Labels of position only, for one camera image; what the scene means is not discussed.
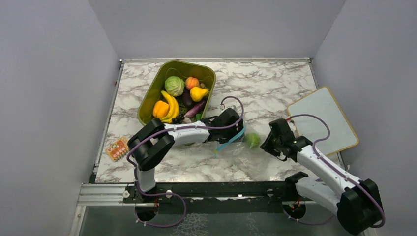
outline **green bin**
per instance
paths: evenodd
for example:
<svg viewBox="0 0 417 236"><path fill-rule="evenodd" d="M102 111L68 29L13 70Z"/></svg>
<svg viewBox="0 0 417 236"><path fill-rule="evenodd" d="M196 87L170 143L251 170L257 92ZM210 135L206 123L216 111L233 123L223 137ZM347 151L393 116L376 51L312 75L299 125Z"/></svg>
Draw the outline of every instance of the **green bin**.
<svg viewBox="0 0 417 236"><path fill-rule="evenodd" d="M207 66L192 64L180 60L172 60L161 66L155 76L155 79L150 85L141 106L139 107L138 120L141 124L145 125L153 119L153 107L157 101L162 100L161 91L165 90L165 80L170 76L178 76L182 78L184 82L188 77L192 76L197 78L200 83L203 83L206 88L210 90L210 94L207 98L207 104L202 113L202 117L205 117L206 110L209 107L211 95L213 93L214 84L216 83L215 72ZM183 105L181 99L177 99L177 101L180 111L187 112L187 109Z"/></svg>

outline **banana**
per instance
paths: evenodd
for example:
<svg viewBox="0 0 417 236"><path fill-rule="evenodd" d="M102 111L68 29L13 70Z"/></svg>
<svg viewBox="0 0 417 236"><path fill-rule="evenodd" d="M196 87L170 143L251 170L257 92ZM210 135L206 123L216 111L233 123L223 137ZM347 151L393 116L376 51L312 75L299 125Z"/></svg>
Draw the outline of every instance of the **banana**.
<svg viewBox="0 0 417 236"><path fill-rule="evenodd" d="M169 111L168 111L168 114L165 117L163 117L161 119L161 121L164 122L164 123L172 123L172 118L178 116L178 114L179 114L178 102L173 96L169 95L165 91L161 91L161 94L165 98L165 100L167 100L168 105L170 107Z"/></svg>

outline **cabbage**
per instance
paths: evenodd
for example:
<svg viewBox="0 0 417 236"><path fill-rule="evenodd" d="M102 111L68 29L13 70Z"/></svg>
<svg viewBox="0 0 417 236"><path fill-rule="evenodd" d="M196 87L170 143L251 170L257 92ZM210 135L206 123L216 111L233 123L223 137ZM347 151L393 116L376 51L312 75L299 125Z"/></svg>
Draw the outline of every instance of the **cabbage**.
<svg viewBox="0 0 417 236"><path fill-rule="evenodd" d="M171 76L165 81L165 90L174 97L180 96L184 92L184 80L177 76Z"/></svg>

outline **wall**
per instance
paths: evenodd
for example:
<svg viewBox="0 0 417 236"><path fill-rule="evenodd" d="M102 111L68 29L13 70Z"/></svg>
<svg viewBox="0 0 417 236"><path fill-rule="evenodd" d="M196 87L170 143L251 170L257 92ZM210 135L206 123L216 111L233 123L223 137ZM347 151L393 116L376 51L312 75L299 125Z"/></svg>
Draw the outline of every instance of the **wall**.
<svg viewBox="0 0 417 236"><path fill-rule="evenodd" d="M347 0L313 60L359 136L343 157L377 182L387 224L379 235L415 235L417 1Z"/></svg>
<svg viewBox="0 0 417 236"><path fill-rule="evenodd" d="M123 59L313 57L344 0L89 0Z"/></svg>
<svg viewBox="0 0 417 236"><path fill-rule="evenodd" d="M0 235L67 235L118 57L87 0L4 0L0 29Z"/></svg>

